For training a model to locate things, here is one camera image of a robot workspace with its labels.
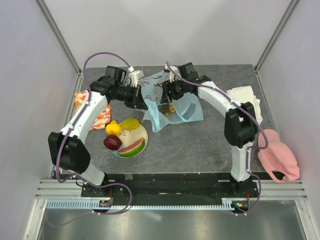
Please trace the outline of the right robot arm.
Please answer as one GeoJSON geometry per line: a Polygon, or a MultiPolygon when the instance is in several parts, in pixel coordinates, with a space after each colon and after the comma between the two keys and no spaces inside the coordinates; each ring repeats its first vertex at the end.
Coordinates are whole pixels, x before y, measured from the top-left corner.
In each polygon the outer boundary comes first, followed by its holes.
{"type": "Polygon", "coordinates": [[[242,196],[252,183],[250,157],[258,132],[253,104],[231,98],[208,76],[198,75],[191,62],[179,67],[166,63],[164,70],[169,74],[163,84],[168,100],[178,100],[190,93],[209,103],[224,117],[224,137],[232,151],[229,191],[235,197],[242,196]]]}

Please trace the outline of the fake watermelon slice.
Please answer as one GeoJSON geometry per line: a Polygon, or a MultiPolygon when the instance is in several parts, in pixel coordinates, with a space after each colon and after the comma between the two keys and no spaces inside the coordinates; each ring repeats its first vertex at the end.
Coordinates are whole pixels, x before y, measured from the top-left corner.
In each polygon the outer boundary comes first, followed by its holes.
{"type": "Polygon", "coordinates": [[[132,158],[140,154],[144,150],[145,146],[146,140],[142,137],[136,142],[134,142],[132,145],[119,150],[117,154],[123,158],[132,158]]]}

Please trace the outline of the yellow fake mango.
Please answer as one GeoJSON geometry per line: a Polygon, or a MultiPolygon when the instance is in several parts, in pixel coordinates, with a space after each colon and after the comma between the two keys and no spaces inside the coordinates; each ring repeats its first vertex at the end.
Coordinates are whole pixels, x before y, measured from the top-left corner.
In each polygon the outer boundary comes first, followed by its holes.
{"type": "Polygon", "coordinates": [[[125,119],[120,126],[125,130],[135,130],[140,126],[140,122],[136,118],[128,118],[125,119]]]}

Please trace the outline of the red fake apple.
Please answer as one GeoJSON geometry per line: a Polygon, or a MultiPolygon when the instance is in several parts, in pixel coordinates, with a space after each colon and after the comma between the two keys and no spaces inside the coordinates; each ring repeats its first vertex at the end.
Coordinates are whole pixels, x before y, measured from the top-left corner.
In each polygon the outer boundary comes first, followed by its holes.
{"type": "Polygon", "coordinates": [[[112,150],[112,151],[119,150],[120,147],[123,145],[120,138],[115,134],[108,135],[104,139],[103,144],[107,149],[112,150]]]}

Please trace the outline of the fake brown grape cluster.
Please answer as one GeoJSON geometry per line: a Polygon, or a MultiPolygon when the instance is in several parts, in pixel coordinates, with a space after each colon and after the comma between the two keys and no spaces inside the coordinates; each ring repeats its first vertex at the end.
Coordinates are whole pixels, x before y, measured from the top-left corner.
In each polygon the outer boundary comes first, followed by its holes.
{"type": "Polygon", "coordinates": [[[161,105],[159,111],[166,117],[176,112],[175,108],[171,103],[161,105]]]}

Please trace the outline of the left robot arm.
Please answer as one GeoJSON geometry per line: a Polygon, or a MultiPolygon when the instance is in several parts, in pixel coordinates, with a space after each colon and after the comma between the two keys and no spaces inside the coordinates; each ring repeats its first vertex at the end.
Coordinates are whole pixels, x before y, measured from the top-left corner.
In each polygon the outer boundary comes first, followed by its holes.
{"type": "Polygon", "coordinates": [[[110,185],[106,173],[91,163],[91,155],[85,147],[85,140],[100,112],[112,100],[124,102],[126,107],[145,110],[141,86],[138,81],[144,77],[142,70],[129,67],[123,70],[108,66],[104,76],[93,81],[88,87],[84,103],[69,123],[60,132],[51,132],[48,145],[56,179],[63,183],[60,169],[73,172],[71,177],[79,177],[92,185],[92,191],[99,197],[106,196],[110,185]]]}

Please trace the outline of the light blue plastic bag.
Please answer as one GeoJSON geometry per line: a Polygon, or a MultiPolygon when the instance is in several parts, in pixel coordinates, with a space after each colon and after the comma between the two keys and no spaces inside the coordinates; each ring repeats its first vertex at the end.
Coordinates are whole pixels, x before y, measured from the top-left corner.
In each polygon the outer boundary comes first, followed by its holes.
{"type": "Polygon", "coordinates": [[[162,83],[169,81],[169,73],[160,71],[138,81],[147,110],[144,111],[143,121],[150,121],[152,131],[157,133],[168,124],[182,124],[202,121],[203,109],[197,96],[185,93],[182,98],[172,102],[161,102],[163,94],[162,83]],[[160,112],[160,107],[172,104],[175,113],[165,116],[160,112]]]}

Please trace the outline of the yellow fake lemon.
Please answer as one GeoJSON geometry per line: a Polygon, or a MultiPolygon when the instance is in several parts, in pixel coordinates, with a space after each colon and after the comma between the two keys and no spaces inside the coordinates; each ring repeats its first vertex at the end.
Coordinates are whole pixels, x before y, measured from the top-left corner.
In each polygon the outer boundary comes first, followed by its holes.
{"type": "Polygon", "coordinates": [[[118,136],[122,132],[122,128],[116,120],[113,120],[108,125],[106,125],[105,131],[108,135],[118,136]]]}

